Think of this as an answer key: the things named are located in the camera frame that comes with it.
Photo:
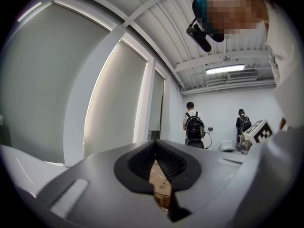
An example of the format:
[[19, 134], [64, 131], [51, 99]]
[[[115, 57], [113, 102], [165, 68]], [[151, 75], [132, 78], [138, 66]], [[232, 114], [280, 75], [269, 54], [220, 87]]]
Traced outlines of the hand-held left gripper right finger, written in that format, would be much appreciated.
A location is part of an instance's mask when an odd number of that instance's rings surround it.
[[189, 215], [172, 222], [163, 213], [158, 228], [255, 228], [281, 204], [304, 161], [304, 130], [291, 129], [252, 146], [246, 155], [202, 150], [158, 141], [193, 156], [201, 174], [187, 190], [175, 192]]

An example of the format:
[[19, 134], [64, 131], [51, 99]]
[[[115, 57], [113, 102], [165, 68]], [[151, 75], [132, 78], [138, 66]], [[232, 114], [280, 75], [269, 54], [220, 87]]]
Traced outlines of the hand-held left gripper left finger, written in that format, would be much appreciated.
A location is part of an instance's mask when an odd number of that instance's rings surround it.
[[169, 228], [149, 183], [154, 141], [90, 155], [51, 180], [37, 200], [84, 228]]

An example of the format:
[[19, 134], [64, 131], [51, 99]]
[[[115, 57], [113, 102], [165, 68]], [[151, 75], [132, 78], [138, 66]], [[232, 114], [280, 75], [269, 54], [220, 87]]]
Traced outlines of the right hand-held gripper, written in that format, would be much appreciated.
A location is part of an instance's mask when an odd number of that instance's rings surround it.
[[247, 154], [251, 146], [264, 143], [273, 135], [273, 129], [267, 119], [259, 120], [240, 135], [238, 150]]

